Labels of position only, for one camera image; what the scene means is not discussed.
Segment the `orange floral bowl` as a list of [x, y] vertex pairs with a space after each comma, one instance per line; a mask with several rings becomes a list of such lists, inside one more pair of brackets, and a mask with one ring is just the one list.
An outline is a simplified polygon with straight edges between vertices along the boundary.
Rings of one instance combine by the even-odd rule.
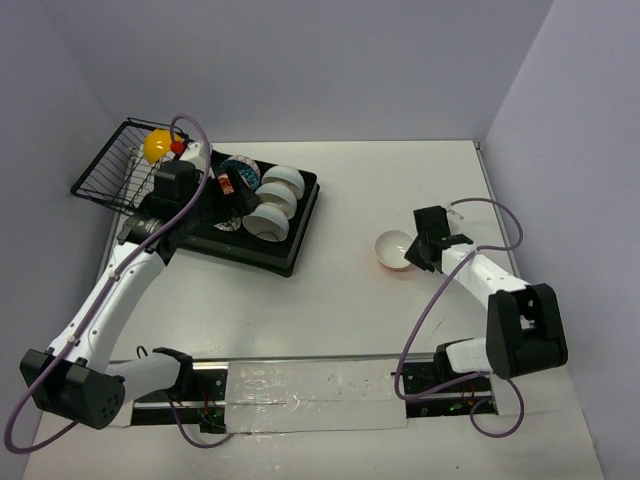
[[228, 174], [221, 174], [217, 177], [221, 191], [225, 196], [233, 195], [235, 188]]

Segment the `blue patterned bowl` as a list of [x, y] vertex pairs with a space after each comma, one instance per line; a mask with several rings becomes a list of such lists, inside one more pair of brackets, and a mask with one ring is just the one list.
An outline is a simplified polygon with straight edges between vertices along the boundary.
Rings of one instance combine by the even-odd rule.
[[261, 171], [255, 160], [243, 155], [232, 155], [222, 162], [222, 166], [236, 170], [252, 191], [261, 186]]

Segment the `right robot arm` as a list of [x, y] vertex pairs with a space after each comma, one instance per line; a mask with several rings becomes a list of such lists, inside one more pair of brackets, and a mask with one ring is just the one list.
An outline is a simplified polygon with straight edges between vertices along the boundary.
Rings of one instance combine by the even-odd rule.
[[486, 310], [482, 338], [437, 347], [434, 378], [455, 391], [471, 373], [512, 379], [565, 365], [568, 346], [557, 296], [545, 283], [528, 283], [483, 254], [468, 236], [451, 232], [447, 210], [432, 206], [414, 212], [417, 236], [405, 259], [421, 270], [440, 273], [465, 288]]

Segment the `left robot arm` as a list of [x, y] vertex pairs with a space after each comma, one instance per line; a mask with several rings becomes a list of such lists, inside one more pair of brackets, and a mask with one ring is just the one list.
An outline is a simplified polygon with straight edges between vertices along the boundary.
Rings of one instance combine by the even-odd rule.
[[259, 203], [230, 165], [204, 173], [187, 161], [162, 163], [151, 192], [123, 223], [109, 264], [81, 310], [45, 351], [29, 350], [21, 360], [36, 406], [101, 430], [124, 404], [144, 395], [188, 396], [196, 377], [190, 355], [161, 347], [112, 367], [112, 352], [139, 300], [190, 230], [249, 214]]

